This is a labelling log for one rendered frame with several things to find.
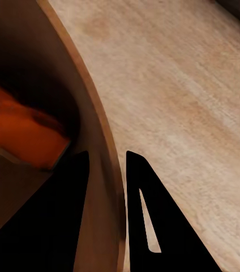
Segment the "trash can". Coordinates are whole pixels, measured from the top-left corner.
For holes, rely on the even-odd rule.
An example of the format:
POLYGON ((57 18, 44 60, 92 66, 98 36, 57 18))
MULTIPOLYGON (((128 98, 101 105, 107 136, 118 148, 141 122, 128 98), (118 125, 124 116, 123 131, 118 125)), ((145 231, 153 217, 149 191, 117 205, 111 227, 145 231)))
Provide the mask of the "trash can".
POLYGON ((0 229, 64 161, 88 151, 73 272, 123 272, 125 193, 112 130, 89 71, 48 0, 0 0, 0 78, 66 120, 76 134, 53 171, 0 147, 0 229))

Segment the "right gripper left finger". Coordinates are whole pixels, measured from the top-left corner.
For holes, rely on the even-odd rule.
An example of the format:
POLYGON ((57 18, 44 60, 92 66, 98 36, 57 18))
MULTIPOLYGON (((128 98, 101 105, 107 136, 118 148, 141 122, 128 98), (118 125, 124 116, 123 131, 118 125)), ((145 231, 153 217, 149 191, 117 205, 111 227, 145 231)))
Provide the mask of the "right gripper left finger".
POLYGON ((0 229, 0 272, 73 272, 89 170, 69 157, 0 229))

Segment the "can of soda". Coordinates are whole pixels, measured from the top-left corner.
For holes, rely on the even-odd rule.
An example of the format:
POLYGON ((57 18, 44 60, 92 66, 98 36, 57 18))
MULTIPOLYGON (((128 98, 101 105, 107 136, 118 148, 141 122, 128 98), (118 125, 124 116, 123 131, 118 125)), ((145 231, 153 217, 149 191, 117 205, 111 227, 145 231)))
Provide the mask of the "can of soda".
POLYGON ((0 78, 1 148, 53 171, 75 137, 66 120, 0 78))

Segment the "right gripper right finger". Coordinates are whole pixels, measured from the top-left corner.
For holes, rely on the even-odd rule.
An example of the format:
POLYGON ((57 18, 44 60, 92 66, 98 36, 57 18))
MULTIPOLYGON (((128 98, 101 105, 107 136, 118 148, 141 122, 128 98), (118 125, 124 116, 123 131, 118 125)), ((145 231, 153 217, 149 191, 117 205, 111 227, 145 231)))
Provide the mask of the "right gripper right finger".
POLYGON ((130 272, 222 272, 147 160, 127 151, 130 272), (148 249, 139 188, 162 253, 148 249))

